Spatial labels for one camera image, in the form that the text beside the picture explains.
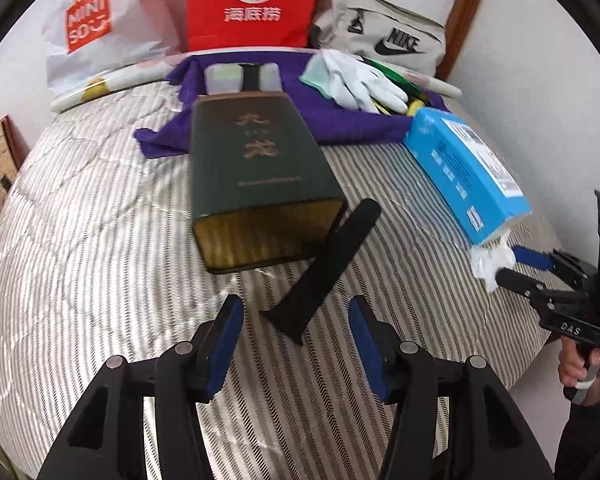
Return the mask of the person's right hand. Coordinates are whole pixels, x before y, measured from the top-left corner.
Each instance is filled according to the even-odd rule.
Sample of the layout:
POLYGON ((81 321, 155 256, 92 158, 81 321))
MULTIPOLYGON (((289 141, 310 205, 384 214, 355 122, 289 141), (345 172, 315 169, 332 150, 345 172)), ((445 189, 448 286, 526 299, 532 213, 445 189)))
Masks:
POLYGON ((600 348, 592 350, 584 358, 577 344, 562 336, 558 375, 565 387, 577 390, 573 403, 582 406, 600 403, 600 348))

